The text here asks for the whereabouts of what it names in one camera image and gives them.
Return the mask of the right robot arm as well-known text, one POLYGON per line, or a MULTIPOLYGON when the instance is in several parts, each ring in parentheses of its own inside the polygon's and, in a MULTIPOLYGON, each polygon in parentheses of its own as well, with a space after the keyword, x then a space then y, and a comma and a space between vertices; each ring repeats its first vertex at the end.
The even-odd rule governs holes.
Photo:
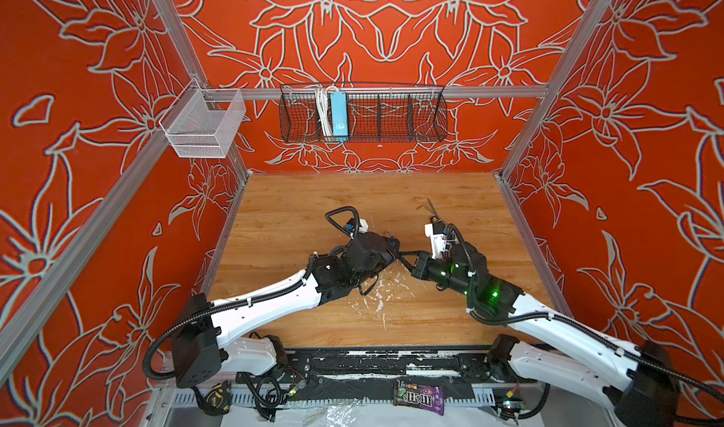
POLYGON ((488 354, 490 374, 559 387, 599 404, 625 426, 720 426, 722 419, 678 414, 681 386, 723 400, 721 391, 674 370, 658 344, 641 346, 613 338, 545 306, 488 271, 486 257, 463 240, 459 229, 438 218, 424 227, 430 251, 417 251, 410 274, 466 300, 467 313, 486 326, 504 326, 552 347, 541 351, 512 336, 499 336, 488 354))

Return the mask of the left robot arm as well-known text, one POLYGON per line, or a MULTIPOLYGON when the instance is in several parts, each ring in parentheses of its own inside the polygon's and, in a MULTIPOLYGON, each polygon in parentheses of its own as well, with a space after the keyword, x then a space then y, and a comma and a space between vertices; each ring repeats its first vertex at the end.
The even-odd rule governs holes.
POLYGON ((366 281, 397 260, 400 242, 371 232, 352 206, 352 217, 336 223, 347 243, 329 253, 312 253, 305 268, 273 285, 229 299, 193 296, 173 325, 154 339, 143 357, 143 373, 154 381, 173 379, 189 389, 223 368, 262 375, 281 361, 283 346, 270 338, 248 334, 277 319, 347 297, 353 290, 366 295, 366 281))

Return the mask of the silver hex key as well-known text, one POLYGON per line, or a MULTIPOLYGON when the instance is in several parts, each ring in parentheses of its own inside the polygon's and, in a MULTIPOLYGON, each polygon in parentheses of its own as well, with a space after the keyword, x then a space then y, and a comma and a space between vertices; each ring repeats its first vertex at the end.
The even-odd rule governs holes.
POLYGON ((421 204, 420 206, 417 206, 417 208, 418 208, 418 209, 423 208, 423 209, 425 209, 426 211, 428 211, 429 213, 431 213, 431 214, 433 214, 433 215, 435 215, 435 213, 436 213, 435 208, 434 208, 430 203, 428 203, 428 204, 421 204))

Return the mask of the light blue box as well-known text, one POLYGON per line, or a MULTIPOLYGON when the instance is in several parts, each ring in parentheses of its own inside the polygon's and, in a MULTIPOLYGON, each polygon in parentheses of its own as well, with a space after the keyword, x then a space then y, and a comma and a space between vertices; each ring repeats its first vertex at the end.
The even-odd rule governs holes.
POLYGON ((347 140, 349 136, 347 95, 343 91, 332 91, 329 94, 333 137, 339 141, 347 140))

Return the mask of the purple candy bag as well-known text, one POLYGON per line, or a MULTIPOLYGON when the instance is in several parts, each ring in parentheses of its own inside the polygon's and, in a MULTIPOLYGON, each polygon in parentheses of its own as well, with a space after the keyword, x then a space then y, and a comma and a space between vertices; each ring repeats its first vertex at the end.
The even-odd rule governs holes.
POLYGON ((397 380, 393 386, 392 404, 443 416, 445 410, 443 388, 397 380))

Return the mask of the small green circuit board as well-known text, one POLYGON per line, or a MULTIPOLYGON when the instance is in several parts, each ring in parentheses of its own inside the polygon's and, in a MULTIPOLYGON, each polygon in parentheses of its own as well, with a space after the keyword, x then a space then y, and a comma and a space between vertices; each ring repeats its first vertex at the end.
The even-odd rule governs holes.
POLYGON ((496 400, 494 413, 502 421, 513 421, 518 425, 523 408, 524 400, 517 395, 516 390, 511 389, 496 400))

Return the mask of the white mesh basket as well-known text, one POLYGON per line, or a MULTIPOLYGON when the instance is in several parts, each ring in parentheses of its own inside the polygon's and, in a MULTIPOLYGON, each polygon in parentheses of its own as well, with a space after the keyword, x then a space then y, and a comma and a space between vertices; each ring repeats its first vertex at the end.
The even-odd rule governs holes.
POLYGON ((225 158, 246 110, 240 89, 205 89, 192 79, 161 117, 160 128, 181 158, 225 158))

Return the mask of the black tape measure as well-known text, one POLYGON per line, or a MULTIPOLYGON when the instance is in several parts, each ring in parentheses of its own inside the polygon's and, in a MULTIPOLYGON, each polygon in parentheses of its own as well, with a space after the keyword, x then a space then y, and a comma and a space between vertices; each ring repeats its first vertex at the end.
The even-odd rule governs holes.
POLYGON ((219 417, 229 413, 232 404, 232 384, 230 381, 222 383, 209 389, 203 395, 198 387, 192 387, 197 406, 208 416, 219 417))

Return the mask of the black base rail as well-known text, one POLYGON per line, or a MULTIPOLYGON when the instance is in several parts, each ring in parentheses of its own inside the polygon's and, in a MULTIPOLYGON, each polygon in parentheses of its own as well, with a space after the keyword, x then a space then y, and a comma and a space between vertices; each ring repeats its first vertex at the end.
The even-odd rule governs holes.
POLYGON ((288 362, 266 375, 284 391, 295 389, 292 402, 389 402, 397 381, 437 386, 450 402, 483 404, 491 389, 497 399, 516 397, 533 380, 494 377, 488 368, 488 345, 291 348, 288 362))

